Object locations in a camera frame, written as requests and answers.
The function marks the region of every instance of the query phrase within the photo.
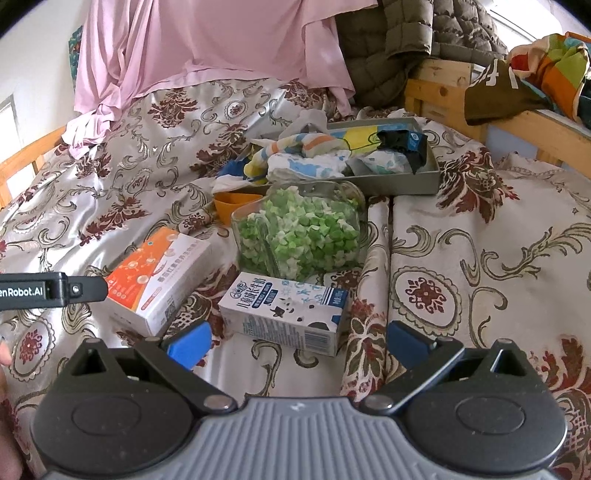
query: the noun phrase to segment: milk carton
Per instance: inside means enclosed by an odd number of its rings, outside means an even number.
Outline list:
[[[243,272],[219,309],[233,332],[335,356],[347,294],[340,288]]]

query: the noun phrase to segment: wooden bed frame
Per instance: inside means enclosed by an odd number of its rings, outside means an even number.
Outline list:
[[[478,127],[464,120],[464,91],[482,71],[470,63],[425,60],[413,73],[405,91],[405,108],[460,133],[486,142],[489,126],[500,128],[536,147],[538,160],[552,165],[568,164],[591,179],[591,131],[549,111],[524,112],[511,119]],[[0,164],[0,207],[12,200],[7,180],[32,164],[35,173],[43,155],[59,143],[65,127],[58,128]]]

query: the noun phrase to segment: floral bedsheet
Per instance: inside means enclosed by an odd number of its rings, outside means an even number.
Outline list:
[[[515,339],[564,408],[569,437],[555,471],[591,476],[591,184],[510,155],[496,170],[486,148],[417,118],[440,163],[437,197],[372,198],[358,268],[309,281],[348,288],[350,329],[335,358],[229,336],[217,304],[238,274],[232,232],[217,219],[212,176],[247,137],[281,132],[301,109],[335,117],[323,89],[266,79],[225,80],[138,99],[106,144],[80,161],[65,145],[0,213],[0,269],[107,275],[160,226],[208,239],[216,271],[167,334],[207,319],[213,345],[194,371],[238,401],[252,395],[348,395],[355,401],[404,372],[387,354],[389,321],[468,346]],[[364,116],[406,115],[404,111]],[[35,409],[84,338],[130,346],[139,336],[100,304],[6,312],[0,334],[11,427],[35,475]]]

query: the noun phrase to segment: pink blanket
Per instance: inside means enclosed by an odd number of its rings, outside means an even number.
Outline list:
[[[220,79],[330,87],[349,113],[353,84],[334,16],[376,0],[93,0],[82,34],[75,158],[101,143],[134,98]]]

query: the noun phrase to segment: gray handle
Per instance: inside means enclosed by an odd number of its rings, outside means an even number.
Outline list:
[[[251,398],[243,410],[208,417],[174,456],[128,480],[469,480],[425,458],[396,421],[347,398]],[[557,480],[549,471],[515,476]],[[79,480],[50,472],[44,480]]]

